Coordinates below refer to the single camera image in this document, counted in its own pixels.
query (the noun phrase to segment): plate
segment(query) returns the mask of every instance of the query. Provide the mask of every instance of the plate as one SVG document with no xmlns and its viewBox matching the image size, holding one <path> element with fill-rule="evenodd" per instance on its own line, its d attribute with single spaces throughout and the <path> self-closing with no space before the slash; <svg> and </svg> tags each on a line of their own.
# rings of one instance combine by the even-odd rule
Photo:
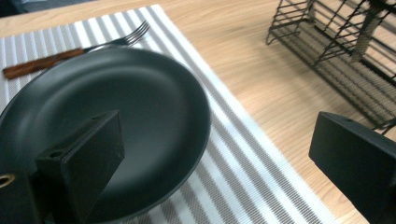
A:
<svg viewBox="0 0 396 224">
<path fill-rule="evenodd" d="M 89 221 L 119 221 L 149 210 L 186 181 L 210 130 L 199 82 L 158 53 L 98 50 L 32 80 L 0 117 L 0 171 L 34 174 L 36 155 L 84 120 L 110 110 L 120 111 L 125 159 Z"/>
</svg>

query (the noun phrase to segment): wooden handle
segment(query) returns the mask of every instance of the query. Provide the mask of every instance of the wooden handle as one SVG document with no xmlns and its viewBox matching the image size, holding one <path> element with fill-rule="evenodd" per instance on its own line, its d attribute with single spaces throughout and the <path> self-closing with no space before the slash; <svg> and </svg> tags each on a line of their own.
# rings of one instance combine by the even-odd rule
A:
<svg viewBox="0 0 396 224">
<path fill-rule="evenodd" d="M 59 61 L 73 58 L 83 53 L 83 49 L 72 49 L 63 53 L 49 56 L 47 58 L 37 59 L 28 63 L 20 63 L 14 66 L 7 67 L 3 69 L 3 74 L 8 79 L 21 77 L 45 68 L 50 68 Z"/>
</svg>

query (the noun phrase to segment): wooden surface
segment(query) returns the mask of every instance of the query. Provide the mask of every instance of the wooden surface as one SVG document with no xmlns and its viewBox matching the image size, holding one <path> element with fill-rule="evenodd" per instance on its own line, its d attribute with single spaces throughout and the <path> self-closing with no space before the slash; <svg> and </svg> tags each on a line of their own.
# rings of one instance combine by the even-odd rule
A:
<svg viewBox="0 0 396 224">
<path fill-rule="evenodd" d="M 337 219 L 367 223 L 307 154 L 319 111 L 370 123 L 280 43 L 265 45 L 278 0 L 99 0 L 0 19 L 0 36 L 153 4 L 161 5 Z M 396 130 L 387 137 L 396 140 Z"/>
</svg>

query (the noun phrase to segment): metal fork head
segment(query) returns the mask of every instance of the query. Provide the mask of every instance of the metal fork head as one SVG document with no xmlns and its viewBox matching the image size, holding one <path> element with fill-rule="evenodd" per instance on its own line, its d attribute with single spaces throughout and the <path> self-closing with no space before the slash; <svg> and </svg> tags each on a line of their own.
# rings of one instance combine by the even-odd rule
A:
<svg viewBox="0 0 396 224">
<path fill-rule="evenodd" d="M 129 35 L 125 36 L 124 39 L 128 43 L 128 45 L 132 45 L 139 41 L 139 39 L 149 30 L 149 23 L 143 21 L 143 23 L 137 27 L 133 32 Z"/>
</svg>

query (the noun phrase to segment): placemat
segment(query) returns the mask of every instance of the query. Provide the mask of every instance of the placemat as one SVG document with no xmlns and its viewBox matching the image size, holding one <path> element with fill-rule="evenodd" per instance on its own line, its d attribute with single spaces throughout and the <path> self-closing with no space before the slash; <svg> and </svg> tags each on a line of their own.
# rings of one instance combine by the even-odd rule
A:
<svg viewBox="0 0 396 224">
<path fill-rule="evenodd" d="M 142 21 L 151 29 L 134 47 L 160 52 L 192 71 L 209 99 L 212 126 L 204 156 L 188 181 L 165 202 L 127 222 L 336 222 L 159 5 L 1 38 L 0 66 L 105 43 Z M 0 111 L 38 74 L 13 80 L 2 76 Z"/>
</svg>

